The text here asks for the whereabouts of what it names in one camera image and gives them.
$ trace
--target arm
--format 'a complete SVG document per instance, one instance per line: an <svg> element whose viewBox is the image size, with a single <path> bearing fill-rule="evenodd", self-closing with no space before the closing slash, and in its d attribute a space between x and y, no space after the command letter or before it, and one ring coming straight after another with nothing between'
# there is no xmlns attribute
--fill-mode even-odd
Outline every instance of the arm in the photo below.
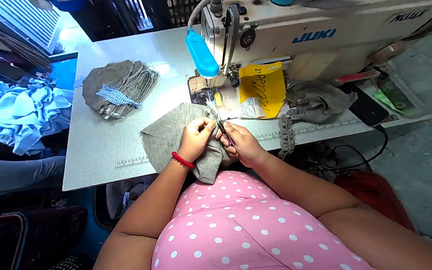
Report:
<svg viewBox="0 0 432 270"><path fill-rule="evenodd" d="M364 205L335 184L291 167L267 153L245 128L225 123L235 147L228 154L251 167L283 199L317 218L354 253L378 270L432 270L432 244Z"/></svg>
<svg viewBox="0 0 432 270"><path fill-rule="evenodd" d="M189 123L184 128L178 155L192 163L205 149L214 126L215 122L207 117ZM188 168L173 159L166 165L119 220L93 269L151 269L153 250L170 221L187 173Z"/></svg>

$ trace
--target woman's right hand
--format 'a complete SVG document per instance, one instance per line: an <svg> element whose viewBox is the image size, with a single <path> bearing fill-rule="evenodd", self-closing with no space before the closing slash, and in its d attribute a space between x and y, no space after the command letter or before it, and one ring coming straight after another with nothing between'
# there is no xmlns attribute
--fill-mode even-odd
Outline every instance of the woman's right hand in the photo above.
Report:
<svg viewBox="0 0 432 270"><path fill-rule="evenodd" d="M224 148L231 158L239 158L241 163L253 168L261 161L264 161L269 153L264 150L256 138L246 128L224 122L224 129L227 134L233 139L234 147L230 146L230 142L222 136L221 130L218 130L216 139L219 139L224 145Z"/></svg>

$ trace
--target spiral notebook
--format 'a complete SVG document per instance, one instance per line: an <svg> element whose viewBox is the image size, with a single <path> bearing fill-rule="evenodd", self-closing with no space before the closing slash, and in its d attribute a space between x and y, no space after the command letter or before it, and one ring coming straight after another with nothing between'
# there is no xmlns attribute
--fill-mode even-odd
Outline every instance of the spiral notebook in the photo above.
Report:
<svg viewBox="0 0 432 270"><path fill-rule="evenodd" d="M240 69L236 94L240 118L275 118L286 98L281 62Z"/></svg>

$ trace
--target industrial sewing machine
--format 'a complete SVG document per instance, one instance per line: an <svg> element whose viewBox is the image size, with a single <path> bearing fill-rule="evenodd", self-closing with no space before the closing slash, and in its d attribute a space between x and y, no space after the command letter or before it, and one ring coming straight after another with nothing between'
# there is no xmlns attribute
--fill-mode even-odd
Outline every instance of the industrial sewing machine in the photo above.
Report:
<svg viewBox="0 0 432 270"><path fill-rule="evenodd" d="M290 79L333 80L384 63L432 34L432 0L209 2L195 10L202 10L201 36L218 69L206 77L208 87L237 87L240 68L275 61L287 64Z"/></svg>

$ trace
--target measuring ruler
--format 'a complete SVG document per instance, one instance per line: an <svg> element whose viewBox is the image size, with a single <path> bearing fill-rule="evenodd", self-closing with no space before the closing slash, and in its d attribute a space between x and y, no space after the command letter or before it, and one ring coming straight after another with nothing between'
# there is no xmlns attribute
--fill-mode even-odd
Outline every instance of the measuring ruler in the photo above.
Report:
<svg viewBox="0 0 432 270"><path fill-rule="evenodd" d="M355 119L346 119L341 120L338 122L330 123L330 124L324 124L324 125L311 125L311 126L301 126L301 127L295 127L293 128L294 134L300 134L304 132L311 132L311 131L317 131L322 130L325 128L332 128L337 126L343 126L348 124L354 124L361 122L361 120L355 118ZM255 138L259 142L265 142L269 140L277 140L279 141L281 138L279 136L279 131L273 131L273 132L264 132L260 133ZM123 159L115 162L114 168L115 169L122 169L122 168L128 168L128 167L134 167L142 164L148 164L149 159L147 156L141 156L136 158L129 158L129 159Z"/></svg>
<svg viewBox="0 0 432 270"><path fill-rule="evenodd" d="M118 160L117 162L114 163L114 169L128 168L128 167L133 167L133 166L148 164L148 163L149 163L149 159L147 156L123 159L123 160Z"/></svg>
<svg viewBox="0 0 432 270"><path fill-rule="evenodd" d="M324 124L324 125L294 127L293 132L294 132L294 134L301 134L304 132L317 131L317 130L322 130L325 128L332 128L332 127L354 124L354 123L359 123L359 122L361 122L361 120L359 120L357 118L346 119L346 120L341 120L338 122L334 122L334 123L330 123L330 124ZM264 141L268 141L268 140L280 140L281 136L279 135L279 131L274 131L274 132L260 133L257 136L255 136L255 138L259 142L264 142Z"/></svg>

